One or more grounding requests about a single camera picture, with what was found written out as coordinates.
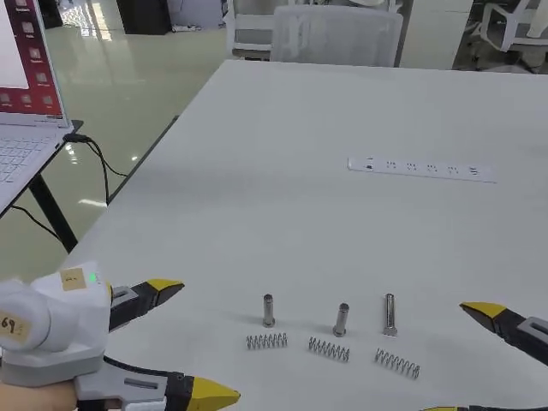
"metal spring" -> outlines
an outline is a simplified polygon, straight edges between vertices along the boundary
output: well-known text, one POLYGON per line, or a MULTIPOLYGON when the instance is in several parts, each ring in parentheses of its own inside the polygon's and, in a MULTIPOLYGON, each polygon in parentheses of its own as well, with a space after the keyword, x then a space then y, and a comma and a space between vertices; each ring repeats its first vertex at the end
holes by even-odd
POLYGON ((384 351, 381 348, 377 348, 377 353, 375 354, 375 362, 394 370, 401 374, 405 374, 410 378, 417 379, 419 377, 420 366, 414 362, 410 362, 405 358, 398 357, 384 351))
POLYGON ((350 348, 344 348, 340 345, 322 341, 316 337, 310 337, 310 340, 308 341, 308 349, 314 353, 322 354, 326 357, 331 357, 335 360, 341 360, 344 362, 348 362, 348 358, 350 356, 350 348))
POLYGON ((246 337, 248 349, 287 347, 288 336, 284 332, 279 334, 263 334, 246 337))

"white cabinet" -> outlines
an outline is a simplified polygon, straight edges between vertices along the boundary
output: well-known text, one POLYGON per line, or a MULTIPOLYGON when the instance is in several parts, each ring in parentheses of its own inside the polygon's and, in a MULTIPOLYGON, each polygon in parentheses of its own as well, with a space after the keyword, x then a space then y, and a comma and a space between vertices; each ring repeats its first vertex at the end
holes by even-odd
POLYGON ((473 0, 414 0, 400 67, 452 69, 473 0))

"power outlet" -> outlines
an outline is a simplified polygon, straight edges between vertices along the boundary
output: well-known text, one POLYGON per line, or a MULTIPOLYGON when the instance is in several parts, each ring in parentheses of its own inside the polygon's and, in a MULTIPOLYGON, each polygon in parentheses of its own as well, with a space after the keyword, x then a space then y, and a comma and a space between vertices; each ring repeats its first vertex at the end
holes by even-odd
POLYGON ((421 164, 412 161, 369 157, 365 160, 349 158, 348 169, 369 173, 445 178, 471 182, 495 182, 492 170, 489 167, 478 165, 421 164))

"black desk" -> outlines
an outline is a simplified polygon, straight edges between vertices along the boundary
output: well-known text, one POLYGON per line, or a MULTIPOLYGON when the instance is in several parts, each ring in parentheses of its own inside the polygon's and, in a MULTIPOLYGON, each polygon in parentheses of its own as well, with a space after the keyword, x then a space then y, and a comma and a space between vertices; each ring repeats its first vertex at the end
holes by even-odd
MULTIPOLYGON (((72 123, 74 125, 74 133, 76 133, 84 124, 84 122, 81 122, 79 120, 74 120, 72 121, 72 123)), ((10 207, 21 197, 21 195, 28 188, 33 194, 34 199, 40 206, 40 209, 44 213, 45 217, 50 222, 51 228, 53 229, 53 231, 55 231, 55 233, 59 237, 59 240, 65 247, 65 250, 67 250, 67 253, 70 253, 72 249, 76 247, 76 244, 78 244, 78 240, 76 240, 76 236, 74 235, 73 230, 70 228, 70 225, 63 215, 63 212, 59 208, 59 205, 55 201, 53 194, 51 194, 50 189, 45 183, 44 177, 42 177, 42 172, 44 171, 44 169, 63 148, 64 144, 61 144, 57 151, 54 152, 48 159, 48 161, 45 162, 45 164, 42 166, 36 176, 34 176, 34 178, 21 189, 21 191, 17 194, 14 200, 9 204, 9 206, 7 206, 3 211, 0 211, 0 218, 2 218, 2 216, 7 211, 9 211, 10 207)))

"gray gripper bracket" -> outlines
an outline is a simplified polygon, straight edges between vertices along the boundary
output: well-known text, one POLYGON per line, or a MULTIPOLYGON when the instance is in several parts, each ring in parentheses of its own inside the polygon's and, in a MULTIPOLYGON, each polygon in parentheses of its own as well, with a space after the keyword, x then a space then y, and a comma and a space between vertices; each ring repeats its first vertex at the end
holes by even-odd
POLYGON ((114 360, 105 359, 99 371, 74 379, 78 400, 118 399, 122 402, 122 409, 127 411, 165 409, 167 376, 136 372, 130 369, 132 367, 124 369, 110 362, 116 363, 114 360), (138 405, 145 406, 144 403, 148 403, 146 408, 138 405), (163 408, 154 406, 161 404, 164 405, 163 408))

